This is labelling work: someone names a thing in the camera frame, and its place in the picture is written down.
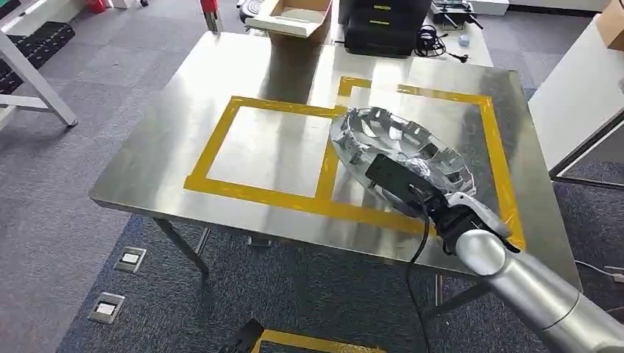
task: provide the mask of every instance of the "black cable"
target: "black cable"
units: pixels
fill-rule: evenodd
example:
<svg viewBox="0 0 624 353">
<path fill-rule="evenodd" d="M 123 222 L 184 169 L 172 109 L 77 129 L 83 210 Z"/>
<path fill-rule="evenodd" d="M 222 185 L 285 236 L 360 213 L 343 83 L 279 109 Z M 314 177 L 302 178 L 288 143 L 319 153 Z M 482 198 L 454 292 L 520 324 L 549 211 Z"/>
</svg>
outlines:
<svg viewBox="0 0 624 353">
<path fill-rule="evenodd" d="M 422 310 L 420 309 L 420 306 L 418 305 L 418 302 L 416 301 L 416 297 L 414 295 L 414 292 L 411 289 L 411 282 L 410 282 L 411 269 L 412 267 L 414 267 L 414 263 L 416 262 L 416 259 L 418 259 L 418 256 L 420 256 L 422 251 L 425 249 L 425 244 L 427 243 L 427 239 L 429 238 L 429 215 L 427 212 L 427 205 L 425 204 L 425 201 L 422 199 L 422 195 L 420 194 L 420 192 L 416 189 L 412 189 L 412 191 L 418 197 L 418 202 L 420 203 L 422 212 L 425 215 L 425 231 L 422 233 L 422 240 L 420 241 L 420 245 L 418 245 L 418 249 L 414 253 L 414 256 L 411 258 L 410 263 L 408 264 L 407 271 L 405 271 L 405 281 L 408 284 L 408 290 L 410 293 L 411 301 L 412 303 L 414 303 L 414 307 L 416 308 L 418 321 L 420 321 L 420 327 L 422 328 L 422 337 L 425 339 L 425 345 L 427 346 L 427 353 L 430 353 L 431 347 L 429 344 L 429 335 L 427 334 L 427 328 L 425 327 L 425 320 L 422 319 Z"/>
<path fill-rule="evenodd" d="M 414 53 L 416 53 L 419 57 L 440 57 L 444 54 L 448 54 L 459 60 L 461 63 L 467 62 L 469 59 L 467 54 L 460 56 L 447 52 L 447 46 L 442 41 L 442 38 L 447 36 L 448 33 L 438 35 L 436 28 L 430 24 L 424 25 L 416 34 L 416 47 L 414 48 Z"/>
</svg>

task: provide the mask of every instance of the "cardboard box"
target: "cardboard box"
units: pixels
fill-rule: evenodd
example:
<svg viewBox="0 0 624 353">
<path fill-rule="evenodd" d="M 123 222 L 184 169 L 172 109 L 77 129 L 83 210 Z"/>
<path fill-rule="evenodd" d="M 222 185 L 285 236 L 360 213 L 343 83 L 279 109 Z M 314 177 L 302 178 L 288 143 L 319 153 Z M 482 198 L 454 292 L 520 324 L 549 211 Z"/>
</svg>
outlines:
<svg viewBox="0 0 624 353">
<path fill-rule="evenodd" d="M 329 32 L 332 0 L 265 0 L 260 13 L 245 24 L 273 35 L 323 43 Z"/>
<path fill-rule="evenodd" d="M 596 27 L 607 47 L 624 51 L 624 0 L 612 0 Z"/>
</svg>

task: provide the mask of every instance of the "red object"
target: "red object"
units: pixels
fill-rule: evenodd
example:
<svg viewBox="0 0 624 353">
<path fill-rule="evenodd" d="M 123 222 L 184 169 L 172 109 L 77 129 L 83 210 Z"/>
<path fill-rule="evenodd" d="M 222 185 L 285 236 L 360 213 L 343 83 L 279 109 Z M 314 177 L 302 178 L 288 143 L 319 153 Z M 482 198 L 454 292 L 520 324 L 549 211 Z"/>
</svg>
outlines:
<svg viewBox="0 0 624 353">
<path fill-rule="evenodd" d="M 92 13 L 103 13 L 106 11 L 104 0 L 85 0 L 85 4 L 87 4 Z"/>
<path fill-rule="evenodd" d="M 202 3 L 202 11 L 204 13 L 216 12 L 216 0 L 200 0 Z"/>
</svg>

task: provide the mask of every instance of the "table top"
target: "table top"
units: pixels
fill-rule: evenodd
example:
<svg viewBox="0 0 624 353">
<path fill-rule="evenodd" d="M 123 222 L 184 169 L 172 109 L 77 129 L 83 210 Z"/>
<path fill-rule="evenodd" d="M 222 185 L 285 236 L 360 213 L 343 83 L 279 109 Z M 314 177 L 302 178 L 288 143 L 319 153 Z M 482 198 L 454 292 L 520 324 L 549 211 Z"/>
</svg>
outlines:
<svg viewBox="0 0 624 353">
<path fill-rule="evenodd" d="M 580 287 L 514 71 L 207 33 L 90 197 L 170 221 L 409 261 L 421 238 L 417 221 L 365 193 L 327 144 L 331 118 L 346 106 L 372 105 L 421 124 L 462 154 L 475 197 L 509 222 L 526 251 Z M 442 252 L 438 237 L 417 263 L 472 274 Z"/>
</svg>

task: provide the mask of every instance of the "yellow tape rectangle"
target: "yellow tape rectangle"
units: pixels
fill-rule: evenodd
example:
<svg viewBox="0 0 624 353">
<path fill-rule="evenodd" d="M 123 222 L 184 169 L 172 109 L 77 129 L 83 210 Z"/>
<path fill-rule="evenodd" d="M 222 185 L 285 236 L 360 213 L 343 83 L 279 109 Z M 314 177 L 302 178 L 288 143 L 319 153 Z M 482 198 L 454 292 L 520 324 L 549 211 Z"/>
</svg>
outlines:
<svg viewBox="0 0 624 353">
<path fill-rule="evenodd" d="M 260 346 L 263 341 L 326 353 L 386 353 L 386 351 L 382 351 L 381 349 L 355 346 L 348 343 L 294 335 L 292 333 L 273 331 L 270 329 L 265 329 L 264 332 L 262 332 L 262 335 L 256 342 L 252 353 L 260 353 Z"/>
<path fill-rule="evenodd" d="M 371 84 L 371 81 L 368 79 L 342 77 L 338 87 L 338 101 L 348 102 L 348 97 L 351 96 L 353 87 L 371 88 Z M 479 106 L 501 216 L 512 231 L 510 241 L 514 245 L 524 249 L 525 239 L 522 233 L 522 224 L 520 223 L 514 190 L 511 185 L 511 176 L 503 151 L 503 143 L 500 140 L 492 99 L 488 96 L 430 90 L 407 85 L 398 85 L 397 92 L 433 99 L 459 101 Z M 185 189 L 314 213 L 331 218 L 341 218 L 358 223 L 391 228 L 402 232 L 422 233 L 424 225 L 418 219 L 410 218 L 399 213 L 388 213 L 382 210 L 358 207 L 331 200 L 334 184 L 336 182 L 338 157 L 329 139 L 325 147 L 325 155 L 314 197 L 294 195 L 207 178 L 208 171 L 214 163 L 216 155 L 240 107 L 254 107 L 285 113 L 313 115 L 329 119 L 334 119 L 337 115 L 346 110 L 346 107 L 341 105 L 336 105 L 334 108 L 330 109 L 325 107 L 312 107 L 304 104 L 233 96 L 226 106 L 221 119 L 217 123 L 213 134 L 210 136 L 210 140 L 208 140 L 204 151 L 199 156 L 195 168 L 187 177 L 184 183 Z M 433 226 L 430 228 L 430 231 L 432 234 L 435 234 Z"/>
</svg>

